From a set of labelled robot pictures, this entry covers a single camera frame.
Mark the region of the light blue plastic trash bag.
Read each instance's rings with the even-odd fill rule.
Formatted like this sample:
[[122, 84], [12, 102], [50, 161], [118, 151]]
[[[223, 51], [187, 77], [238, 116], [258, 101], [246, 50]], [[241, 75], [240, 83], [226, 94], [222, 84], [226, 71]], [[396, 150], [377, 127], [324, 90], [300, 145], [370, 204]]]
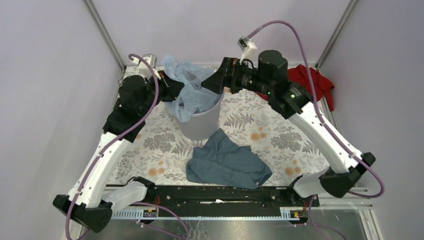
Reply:
[[180, 62], [171, 55], [164, 56], [161, 63], [172, 80], [184, 84], [176, 99], [166, 104], [180, 122], [188, 122], [194, 114], [210, 110], [220, 99], [220, 94], [201, 86], [204, 80], [213, 75], [213, 68], [189, 61]]

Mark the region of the grey plastic trash bin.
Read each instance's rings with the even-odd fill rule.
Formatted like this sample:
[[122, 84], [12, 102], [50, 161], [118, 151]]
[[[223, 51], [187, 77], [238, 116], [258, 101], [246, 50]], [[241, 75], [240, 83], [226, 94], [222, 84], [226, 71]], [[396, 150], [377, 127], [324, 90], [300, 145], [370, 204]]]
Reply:
[[176, 119], [180, 132], [190, 140], [208, 139], [219, 124], [223, 94], [210, 91], [182, 92], [165, 106]]

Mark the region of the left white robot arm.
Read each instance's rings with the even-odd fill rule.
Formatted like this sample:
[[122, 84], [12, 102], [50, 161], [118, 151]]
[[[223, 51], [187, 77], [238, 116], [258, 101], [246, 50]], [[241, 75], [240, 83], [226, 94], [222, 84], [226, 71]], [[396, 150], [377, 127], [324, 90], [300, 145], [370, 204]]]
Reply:
[[160, 102], [174, 101], [184, 84], [158, 73], [154, 77], [131, 75], [123, 79], [112, 112], [107, 117], [96, 151], [83, 174], [67, 194], [58, 194], [53, 206], [88, 230], [99, 233], [114, 213], [140, 202], [144, 206], [156, 203], [155, 184], [143, 177], [133, 177], [125, 186], [111, 193], [104, 188], [117, 163], [145, 126], [147, 116]]

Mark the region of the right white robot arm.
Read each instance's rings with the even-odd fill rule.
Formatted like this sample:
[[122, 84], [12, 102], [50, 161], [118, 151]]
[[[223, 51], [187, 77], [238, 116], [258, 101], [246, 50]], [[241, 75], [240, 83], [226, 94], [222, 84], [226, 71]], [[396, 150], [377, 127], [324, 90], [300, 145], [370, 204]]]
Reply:
[[328, 193], [335, 198], [351, 194], [352, 187], [376, 160], [372, 153], [352, 147], [315, 106], [311, 94], [288, 79], [288, 61], [277, 50], [262, 51], [253, 68], [244, 60], [225, 57], [201, 86], [216, 94], [222, 94], [224, 88], [233, 94], [240, 90], [265, 94], [268, 105], [297, 126], [323, 154], [328, 169], [300, 176], [290, 184], [286, 198], [293, 206], [315, 194]]

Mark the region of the floral patterned table mat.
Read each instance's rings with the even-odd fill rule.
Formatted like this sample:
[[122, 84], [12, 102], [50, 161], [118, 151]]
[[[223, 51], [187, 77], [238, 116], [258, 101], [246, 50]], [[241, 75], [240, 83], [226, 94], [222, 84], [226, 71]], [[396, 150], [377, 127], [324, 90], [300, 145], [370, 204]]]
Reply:
[[[219, 127], [237, 145], [250, 146], [269, 166], [272, 176], [266, 186], [286, 186], [299, 175], [328, 167], [308, 137], [253, 92], [225, 93]], [[160, 103], [122, 155], [108, 183], [122, 185], [132, 177], [143, 177], [157, 185], [188, 185], [186, 163], [193, 149], [203, 145], [204, 141], [186, 138], [175, 117]]]

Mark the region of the blue-grey cloth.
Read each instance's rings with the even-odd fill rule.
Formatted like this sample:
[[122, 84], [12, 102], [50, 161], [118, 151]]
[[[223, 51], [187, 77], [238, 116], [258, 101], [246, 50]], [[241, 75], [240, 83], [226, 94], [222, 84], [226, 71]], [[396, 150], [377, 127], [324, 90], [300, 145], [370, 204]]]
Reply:
[[273, 174], [249, 145], [237, 145], [220, 128], [204, 146], [193, 149], [185, 173], [193, 183], [250, 190], [262, 186]]

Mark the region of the red cloth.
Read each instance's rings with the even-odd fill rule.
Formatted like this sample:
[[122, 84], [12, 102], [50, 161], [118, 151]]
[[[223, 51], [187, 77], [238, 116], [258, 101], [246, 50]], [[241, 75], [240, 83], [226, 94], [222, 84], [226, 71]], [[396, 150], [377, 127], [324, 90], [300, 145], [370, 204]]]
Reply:
[[332, 90], [335, 86], [311, 67], [301, 64], [294, 68], [262, 65], [258, 67], [257, 78], [260, 94], [267, 95], [272, 109], [285, 118], [304, 112], [305, 105], [323, 97], [329, 99], [329, 108], [334, 109]]

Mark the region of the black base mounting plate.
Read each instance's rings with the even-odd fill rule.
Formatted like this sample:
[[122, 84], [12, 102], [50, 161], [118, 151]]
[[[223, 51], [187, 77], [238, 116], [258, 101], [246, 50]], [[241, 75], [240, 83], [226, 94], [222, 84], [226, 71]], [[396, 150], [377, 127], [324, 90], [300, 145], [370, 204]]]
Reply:
[[158, 204], [175, 210], [194, 209], [202, 213], [203, 209], [259, 209], [284, 208], [303, 211], [308, 204], [319, 207], [318, 197], [302, 198], [286, 187], [258, 187], [244, 189], [228, 186], [176, 186], [157, 185], [148, 191], [144, 203]]

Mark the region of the aluminium slotted rail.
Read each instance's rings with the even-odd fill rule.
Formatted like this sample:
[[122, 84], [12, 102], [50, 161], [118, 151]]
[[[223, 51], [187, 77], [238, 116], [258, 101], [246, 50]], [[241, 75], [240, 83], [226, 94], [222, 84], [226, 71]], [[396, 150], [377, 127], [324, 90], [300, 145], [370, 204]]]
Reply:
[[[136, 207], [125, 208], [112, 215], [113, 220], [176, 220], [177, 218], [165, 210], [158, 210], [153, 212], [154, 209]], [[230, 211], [228, 208], [218, 208], [207, 210], [203, 212], [195, 212], [194, 209], [177, 209], [175, 214], [181, 220], [247, 220], [247, 221], [295, 221], [299, 222], [301, 219], [296, 217], [294, 212], [289, 209], [281, 207], [277, 208], [245, 208]]]

